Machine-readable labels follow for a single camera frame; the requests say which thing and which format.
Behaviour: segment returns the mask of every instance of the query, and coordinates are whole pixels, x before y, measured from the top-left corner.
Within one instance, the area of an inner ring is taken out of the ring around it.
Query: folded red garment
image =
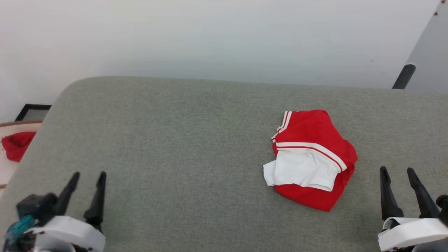
[[[297,203],[329,212],[344,193],[358,157],[352,144],[338,133],[328,113],[322,109],[287,111],[283,124],[277,129],[272,141],[276,156],[279,149],[311,148],[339,165],[341,171],[336,176],[332,191],[301,187],[296,184],[276,186],[278,193]]]
[[[6,157],[11,161],[20,162],[34,135],[36,132],[20,132],[2,138],[1,143],[6,151]]]

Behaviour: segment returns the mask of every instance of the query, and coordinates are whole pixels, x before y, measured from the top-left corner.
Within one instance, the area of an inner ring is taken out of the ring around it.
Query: red and white clothing
[[[276,161],[265,164],[268,185],[300,204],[330,211],[358,157],[325,110],[286,111],[272,137]]]

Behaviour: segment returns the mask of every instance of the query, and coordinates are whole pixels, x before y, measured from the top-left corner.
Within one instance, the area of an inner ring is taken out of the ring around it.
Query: red cloth
[[[272,139],[276,155],[277,143],[291,142],[294,143],[293,146],[317,143],[336,154],[347,169],[342,169],[343,171],[336,176],[332,191],[301,187],[296,184],[276,186],[276,191],[302,205],[329,212],[344,193],[345,186],[353,175],[354,165],[358,160],[355,148],[338,133],[325,110],[288,113],[285,113],[284,123],[277,129],[278,133]]]
[[[2,138],[6,157],[11,161],[20,162],[35,134],[36,132],[20,132]]]

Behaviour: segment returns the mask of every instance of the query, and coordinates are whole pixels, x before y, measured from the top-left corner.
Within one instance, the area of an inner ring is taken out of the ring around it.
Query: gray fabric surface
[[[285,110],[325,109],[359,160],[330,213],[267,187],[270,137]],[[82,219],[108,173],[103,231],[118,251],[378,251],[379,168],[407,217],[406,168],[448,193],[448,96],[401,90],[100,77],[53,105],[0,199],[0,235],[30,193],[81,172],[68,215]]]

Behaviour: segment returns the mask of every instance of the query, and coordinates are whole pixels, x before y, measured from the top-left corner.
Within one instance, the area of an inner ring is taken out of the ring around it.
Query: white wall
[[[24,105],[15,83],[6,79],[0,70],[0,123],[13,122]]]
[[[406,89],[448,91],[448,3],[441,4],[408,59],[416,70]]]
[[[439,0],[2,0],[27,103],[98,75],[391,88]]]

